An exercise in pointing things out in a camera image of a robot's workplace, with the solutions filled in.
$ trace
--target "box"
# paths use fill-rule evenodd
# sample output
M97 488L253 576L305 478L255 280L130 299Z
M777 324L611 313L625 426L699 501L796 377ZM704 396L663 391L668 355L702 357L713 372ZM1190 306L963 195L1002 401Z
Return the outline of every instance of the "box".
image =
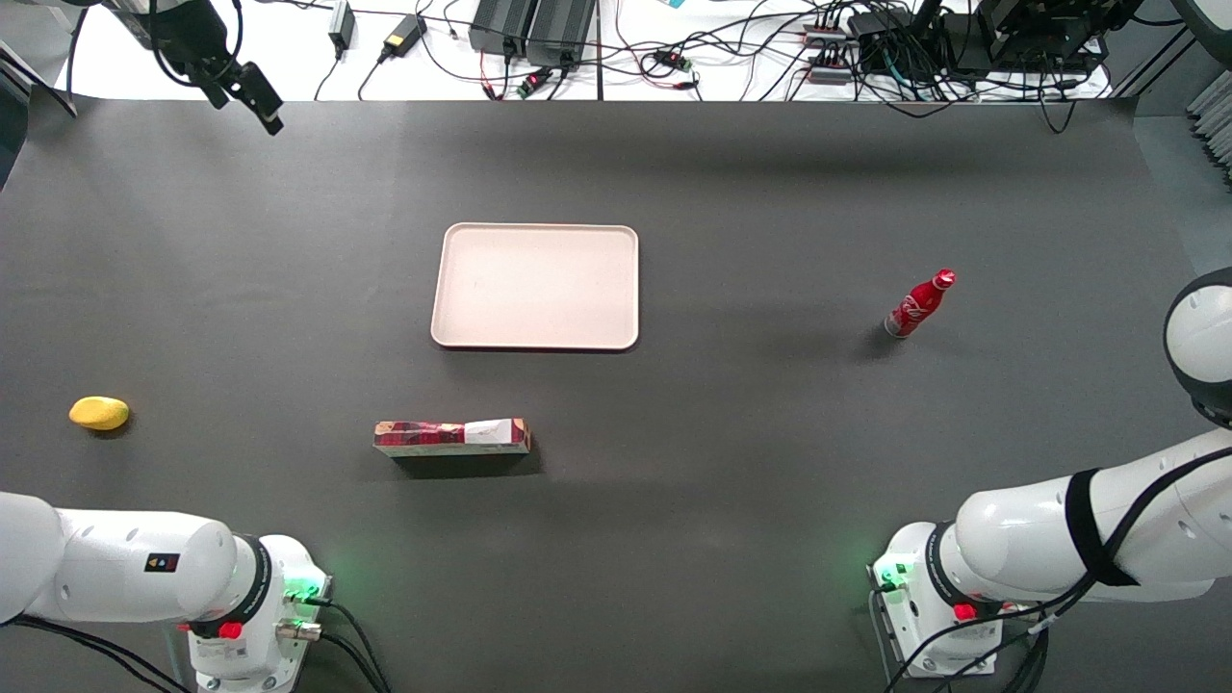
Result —
M383 420L373 429L372 446L391 457L525 455L531 450L531 432L522 419L471 423Z

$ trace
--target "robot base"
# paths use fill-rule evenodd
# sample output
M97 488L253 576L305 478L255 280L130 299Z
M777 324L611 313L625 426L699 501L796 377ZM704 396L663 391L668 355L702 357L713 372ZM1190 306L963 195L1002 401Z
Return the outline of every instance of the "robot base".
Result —
M925 546L936 528L918 522L899 529L886 552L870 567L875 583L893 583L897 589L881 593L882 624L898 655L899 663L910 657L920 644L935 633L958 623L954 607L933 587L925 566ZM938 638L907 668L912 678L951 676L1002 641L1002 623L973 625ZM967 675L991 675L997 656L968 670Z
M298 683L308 641L277 638L275 626L280 621L315 623L320 607L291 602L287 596L310 591L324 597L331 581L299 541L267 535L261 544L270 552L272 580L265 602L245 624L243 639L201 640L188 634L198 693L291 693ZM262 651L272 666L257 667L261 671L254 676L254 666L245 660L260 661Z

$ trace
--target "white table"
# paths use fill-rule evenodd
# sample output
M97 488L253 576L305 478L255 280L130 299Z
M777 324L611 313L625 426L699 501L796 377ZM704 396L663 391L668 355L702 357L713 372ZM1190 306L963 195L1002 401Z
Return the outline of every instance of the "white table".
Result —
M228 26L229 39L234 42L235 10L228 0L212 0ZM322 5L331 5L330 0L315 0ZM441 17L447 0L420 0L420 12L429 17ZM596 22L602 21L604 53L607 55L622 46L620 35L631 43L638 41L673 42L685 38L699 30L710 30L721 25L747 17L754 9L752 0L686 0L679 9L673 9L659 0L599 0ZM458 0L448 12L451 20L468 22L474 16L478 0ZM946 0L946 4L958 12L967 11L967 0ZM413 0L355 0L356 10L381 10L391 12L413 12ZM758 15L779 12L802 12L809 6L800 0L768 0ZM616 21L620 10L620 35ZM325 36L330 11L328 9L301 10L285 2L244 2L245 36L240 57L255 62L266 74L270 83L285 101L310 101L317 85L334 63L334 49ZM747 42L760 44L786 18L768 18L753 22L747 33ZM352 47L334 70L320 91L322 100L355 100L356 91L365 75L372 68L381 44L388 32L398 23L398 16L356 15ZM463 81L445 74L430 59L435 57L444 67L464 76L479 75L479 54L471 49L467 41L467 26L458 23L458 38L448 36L448 27L442 21L429 21L424 42L416 46L405 58L391 59L377 68L376 74L363 90L365 100L484 100L479 85ZM724 38L736 39L740 27L721 32ZM590 41L598 41L593 30ZM748 89L748 99L756 100L770 90L769 101L781 101L787 95L787 79L771 90L780 79L791 57L801 48L801 37L784 35L771 43L771 47L784 54L766 51L753 65L753 80ZM586 58L595 55L595 48L586 51ZM804 57L814 54L811 49ZM685 55L694 60L701 76L700 91L706 101L736 101L745 91L750 74L749 58L734 58L712 47L689 49ZM605 64L634 70L633 58L627 52L605 59ZM488 78L500 89L504 64L499 57L488 57L485 62ZM525 60L514 60L514 74L525 74L533 68ZM686 80L687 75L676 80ZM861 101L882 99L896 100L897 89L890 78L875 78L885 91L862 90ZM999 79L1029 86L1039 84L1040 75L1002 74ZM594 100L596 97L598 70L584 67L569 75L556 99ZM513 89L520 80L510 84ZM59 76L59 86L64 86L64 74ZM1067 92L1069 99L1092 99L1108 91L1106 73L1100 70L1090 80ZM128 31L110 12L101 7L90 11L78 46L74 90L87 96L105 99L184 99L200 100L205 96L200 90L179 86L163 75L154 63L153 55L143 49ZM965 94L958 88L958 95ZM1052 97L1056 91L1048 92ZM687 101L696 95L690 91L675 91L646 83L639 76L625 75L604 70L604 96L611 101ZM1034 97L1032 90L1029 96ZM546 91L533 96L546 97ZM822 86L806 84L800 89L797 101L851 101L855 97L854 86ZM1010 89L993 89L981 94L981 101L1019 99Z

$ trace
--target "power supply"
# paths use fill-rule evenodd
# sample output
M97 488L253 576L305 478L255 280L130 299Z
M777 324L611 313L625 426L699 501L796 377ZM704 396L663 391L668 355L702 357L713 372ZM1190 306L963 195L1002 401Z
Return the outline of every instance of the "power supply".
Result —
M532 65L568 68L582 60L595 0L540 0L526 41Z
M535 0L479 0L471 22L471 48L493 55L526 55Z

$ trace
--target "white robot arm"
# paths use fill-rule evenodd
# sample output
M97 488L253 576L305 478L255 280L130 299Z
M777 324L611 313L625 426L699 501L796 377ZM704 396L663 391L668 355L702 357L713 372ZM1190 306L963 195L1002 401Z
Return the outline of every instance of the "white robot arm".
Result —
M197 684L287 692L329 577L290 536L182 513L70 511L0 492L0 623L179 621Z
M972 662L971 673L992 673L995 655L982 657L1002 641L1002 621L984 619L1088 577L1098 582L1084 599L1163 602L1232 575L1232 268L1181 290L1164 348L1194 407L1221 428L1119 467L983 491L952 523L894 534L870 573L908 676L951 676ZM1104 545L1131 504L1195 460L1204 464L1156 497L1109 556ZM965 621L978 624L950 630Z

